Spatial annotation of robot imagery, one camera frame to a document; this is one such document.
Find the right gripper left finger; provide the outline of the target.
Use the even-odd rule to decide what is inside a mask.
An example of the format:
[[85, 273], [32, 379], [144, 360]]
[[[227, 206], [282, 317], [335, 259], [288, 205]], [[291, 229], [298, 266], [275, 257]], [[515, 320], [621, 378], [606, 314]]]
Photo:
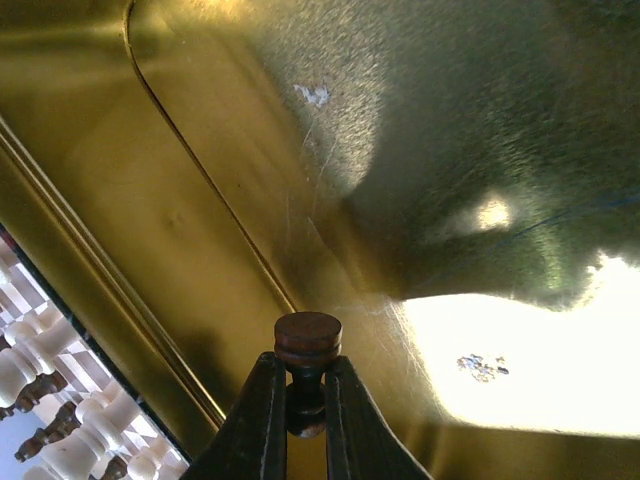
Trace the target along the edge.
[[286, 371], [273, 352], [256, 360], [237, 402], [185, 479], [284, 479], [287, 471]]

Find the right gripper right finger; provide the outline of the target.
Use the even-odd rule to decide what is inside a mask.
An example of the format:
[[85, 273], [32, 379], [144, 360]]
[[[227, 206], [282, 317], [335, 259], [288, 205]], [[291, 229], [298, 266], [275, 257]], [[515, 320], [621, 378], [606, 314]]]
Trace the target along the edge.
[[325, 375], [326, 459], [330, 479], [429, 479], [399, 442], [346, 356]]

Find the dark chess pawn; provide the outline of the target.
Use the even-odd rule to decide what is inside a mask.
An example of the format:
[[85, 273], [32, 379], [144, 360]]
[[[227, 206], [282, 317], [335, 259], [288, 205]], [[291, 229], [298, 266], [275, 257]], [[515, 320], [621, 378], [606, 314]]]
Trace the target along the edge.
[[275, 323], [274, 338], [274, 352], [292, 377], [286, 387], [287, 430], [313, 438], [325, 429], [322, 379], [341, 354], [342, 324], [322, 312], [290, 313]]

